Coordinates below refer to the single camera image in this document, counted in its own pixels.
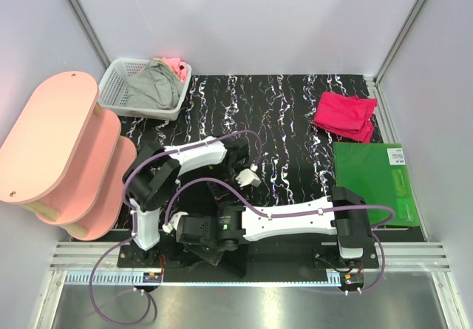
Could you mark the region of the black daisy print t-shirt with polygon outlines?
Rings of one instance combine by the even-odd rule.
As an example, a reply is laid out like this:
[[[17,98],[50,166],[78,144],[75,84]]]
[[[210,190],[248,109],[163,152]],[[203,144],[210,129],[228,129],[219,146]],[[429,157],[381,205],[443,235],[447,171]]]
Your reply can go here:
[[[249,242],[244,239],[245,229],[242,226],[243,205],[237,197],[222,183],[205,182],[210,191],[214,206],[211,214],[191,214],[190,216],[207,216],[215,221],[217,249],[222,252],[222,259],[215,267],[242,279],[247,274],[247,255]]]

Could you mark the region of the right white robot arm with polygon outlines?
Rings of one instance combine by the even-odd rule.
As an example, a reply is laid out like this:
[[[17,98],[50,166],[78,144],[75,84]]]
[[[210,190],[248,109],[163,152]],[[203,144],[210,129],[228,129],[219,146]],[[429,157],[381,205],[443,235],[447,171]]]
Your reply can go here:
[[[345,187],[306,203],[256,207],[227,205],[214,216],[182,214],[171,224],[176,241],[217,264],[221,253],[271,237],[297,234],[336,236],[336,259],[352,267],[374,245],[365,199]]]

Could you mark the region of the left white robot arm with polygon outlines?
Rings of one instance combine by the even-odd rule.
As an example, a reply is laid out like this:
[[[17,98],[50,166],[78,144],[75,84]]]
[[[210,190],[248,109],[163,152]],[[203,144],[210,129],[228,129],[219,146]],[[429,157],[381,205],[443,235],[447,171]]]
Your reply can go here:
[[[250,164],[248,142],[237,133],[180,146],[143,147],[123,176],[122,199],[132,216],[134,258],[145,267],[159,260],[160,214],[181,176],[216,166],[219,177],[235,181]]]

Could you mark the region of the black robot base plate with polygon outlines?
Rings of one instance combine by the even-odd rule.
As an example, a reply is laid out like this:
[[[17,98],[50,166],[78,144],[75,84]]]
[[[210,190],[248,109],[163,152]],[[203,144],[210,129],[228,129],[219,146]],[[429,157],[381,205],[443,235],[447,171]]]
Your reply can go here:
[[[376,269],[374,245],[359,260],[342,259],[336,236],[290,234],[256,242],[233,240],[230,248],[217,244],[204,231],[160,233],[148,251],[123,245],[120,268],[163,268],[167,282],[312,282],[322,281],[327,270]]]

